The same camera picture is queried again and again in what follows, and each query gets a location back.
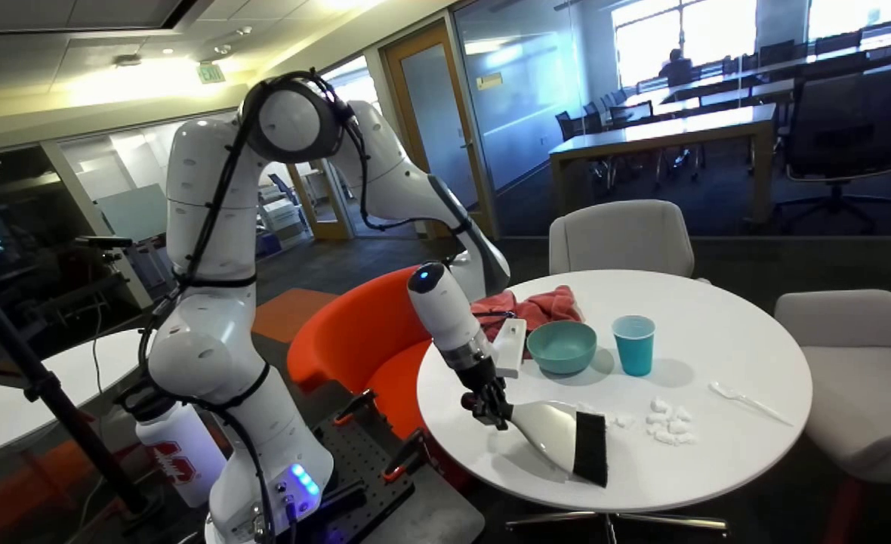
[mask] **orange chair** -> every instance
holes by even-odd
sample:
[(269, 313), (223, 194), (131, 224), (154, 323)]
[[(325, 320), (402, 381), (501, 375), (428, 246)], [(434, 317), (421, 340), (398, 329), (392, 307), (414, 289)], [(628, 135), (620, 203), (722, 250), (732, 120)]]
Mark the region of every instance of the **orange chair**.
[(414, 271), (395, 270), (341, 294), (300, 327), (287, 352), (293, 383), (313, 389), (340, 381), (354, 396), (371, 396), (402, 440), (422, 429), (418, 369), (433, 340), (407, 298)]

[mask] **teal bowl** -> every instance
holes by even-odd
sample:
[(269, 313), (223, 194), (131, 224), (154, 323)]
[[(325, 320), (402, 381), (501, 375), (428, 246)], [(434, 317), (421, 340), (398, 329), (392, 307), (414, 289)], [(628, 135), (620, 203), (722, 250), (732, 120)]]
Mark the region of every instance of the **teal bowl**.
[(531, 329), (526, 344), (544, 375), (564, 379), (584, 373), (595, 359), (597, 335), (576, 320), (549, 320)]

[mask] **ceiling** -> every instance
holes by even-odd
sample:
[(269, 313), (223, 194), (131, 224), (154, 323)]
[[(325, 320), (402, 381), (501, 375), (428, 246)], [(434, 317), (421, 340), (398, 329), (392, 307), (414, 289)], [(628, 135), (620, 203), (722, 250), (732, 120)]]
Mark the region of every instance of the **ceiling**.
[(229, 108), (454, 0), (0, 0), (0, 149)]

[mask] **gray chair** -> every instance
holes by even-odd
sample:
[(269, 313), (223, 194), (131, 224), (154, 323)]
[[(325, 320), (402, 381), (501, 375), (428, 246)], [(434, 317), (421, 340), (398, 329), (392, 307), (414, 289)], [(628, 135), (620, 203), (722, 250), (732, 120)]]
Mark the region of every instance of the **gray chair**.
[(669, 200), (616, 200), (562, 213), (549, 227), (549, 271), (652, 270), (691, 275), (685, 217)]
[(844, 186), (891, 168), (891, 56), (869, 70), (825, 72), (797, 80), (786, 165), (801, 182), (821, 182), (828, 197), (776, 203), (805, 211), (783, 220), (783, 231), (812, 213), (851, 213), (872, 232), (872, 217), (860, 205), (891, 205), (878, 197), (845, 197)]
[(786, 294), (776, 320), (812, 373), (807, 434), (850, 474), (832, 523), (856, 520), (863, 484), (891, 484), (891, 294)]

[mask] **white chair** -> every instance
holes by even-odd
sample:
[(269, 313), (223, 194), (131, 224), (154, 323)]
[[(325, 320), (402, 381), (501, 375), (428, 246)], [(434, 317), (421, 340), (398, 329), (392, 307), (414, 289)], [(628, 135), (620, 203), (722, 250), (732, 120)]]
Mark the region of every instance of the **white chair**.
[(549, 227), (549, 271), (652, 270), (691, 275), (685, 217), (669, 200), (616, 200), (562, 213)]
[(891, 294), (786, 294), (776, 317), (812, 373), (807, 434), (850, 474), (832, 514), (841, 523), (828, 536), (850, 533), (844, 520), (856, 520), (860, 484), (891, 484)]

